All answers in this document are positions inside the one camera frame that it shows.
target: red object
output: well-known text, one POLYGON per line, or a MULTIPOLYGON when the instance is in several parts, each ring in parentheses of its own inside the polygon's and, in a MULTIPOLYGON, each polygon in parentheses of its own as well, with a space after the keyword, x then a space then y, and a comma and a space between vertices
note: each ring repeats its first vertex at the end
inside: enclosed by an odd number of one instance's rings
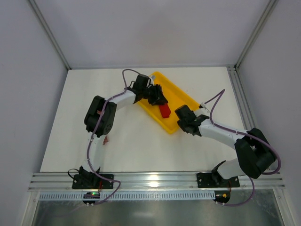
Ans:
POLYGON ((171 111, 168 104, 159 105, 159 109, 163 118, 169 118, 171 111))

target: white vent strip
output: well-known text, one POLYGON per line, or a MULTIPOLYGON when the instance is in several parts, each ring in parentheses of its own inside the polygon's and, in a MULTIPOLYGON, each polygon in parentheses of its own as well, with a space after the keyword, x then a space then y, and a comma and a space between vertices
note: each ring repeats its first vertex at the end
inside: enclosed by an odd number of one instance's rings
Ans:
MULTIPOLYGON (((80 201, 86 192, 42 192, 40 201, 80 201)), ((102 200, 111 192, 101 191, 99 200, 102 200)), ((150 200, 202 200, 214 199, 214 191, 157 191, 157 192, 117 192, 111 201, 150 201, 150 200)))

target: yellow tray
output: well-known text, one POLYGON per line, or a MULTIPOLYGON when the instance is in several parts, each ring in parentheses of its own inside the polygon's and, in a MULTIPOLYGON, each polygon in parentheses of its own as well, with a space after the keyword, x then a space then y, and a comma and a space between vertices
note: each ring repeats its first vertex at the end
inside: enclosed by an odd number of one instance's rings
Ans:
POLYGON ((157 121, 157 123, 163 127, 163 129, 165 129, 169 134, 172 134, 179 128, 177 124, 179 118, 174 111, 182 105, 187 105, 191 110, 195 111, 198 109, 199 104, 160 72, 154 72, 151 76, 155 76, 155 84, 161 85, 163 95, 168 100, 168 106, 171 114, 169 118, 164 119, 161 116, 159 106, 150 105, 146 99, 142 99, 138 103, 151 117, 157 121))

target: gray wall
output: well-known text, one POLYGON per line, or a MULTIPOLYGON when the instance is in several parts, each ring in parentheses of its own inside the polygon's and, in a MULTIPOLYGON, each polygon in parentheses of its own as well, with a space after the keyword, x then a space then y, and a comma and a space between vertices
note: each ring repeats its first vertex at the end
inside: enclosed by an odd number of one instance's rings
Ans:
POLYGON ((259 127, 279 151, 301 216, 301 1, 281 0, 240 68, 259 127))
POLYGON ((36 0, 71 68, 234 64, 268 0, 36 0))
POLYGON ((0 225, 21 223, 66 74, 27 1, 0 1, 0 225))

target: white tabletop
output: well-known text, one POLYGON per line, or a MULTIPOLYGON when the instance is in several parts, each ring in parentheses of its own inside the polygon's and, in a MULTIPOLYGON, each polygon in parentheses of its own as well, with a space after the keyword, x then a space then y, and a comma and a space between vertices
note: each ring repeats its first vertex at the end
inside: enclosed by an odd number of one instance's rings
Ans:
MULTIPOLYGON (((243 128, 226 67, 140 68, 150 75, 159 71, 176 86, 202 103, 222 89, 214 119, 243 128)), ((70 70, 55 116, 41 172, 66 172, 85 159, 88 133, 84 118, 94 96, 110 97, 124 88, 121 69, 70 70)), ((136 74, 126 72, 128 84, 136 74)), ((215 140, 192 136, 179 129, 170 135, 138 104, 116 112, 102 149, 101 171, 211 170, 223 160, 236 158, 231 148, 215 140)))

